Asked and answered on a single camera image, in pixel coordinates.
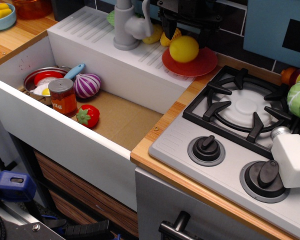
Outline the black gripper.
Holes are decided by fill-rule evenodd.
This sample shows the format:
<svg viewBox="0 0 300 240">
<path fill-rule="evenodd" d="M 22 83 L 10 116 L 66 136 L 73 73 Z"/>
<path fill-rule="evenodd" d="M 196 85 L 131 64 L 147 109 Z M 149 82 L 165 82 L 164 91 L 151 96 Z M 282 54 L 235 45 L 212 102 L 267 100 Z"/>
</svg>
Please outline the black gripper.
<svg viewBox="0 0 300 240">
<path fill-rule="evenodd" d="M 159 0 L 158 16 L 161 19 L 165 36 L 171 40 L 177 24 L 200 29 L 198 35 L 199 49 L 203 49 L 210 36 L 220 28 L 222 17 L 213 10 L 209 0 Z"/>
</svg>

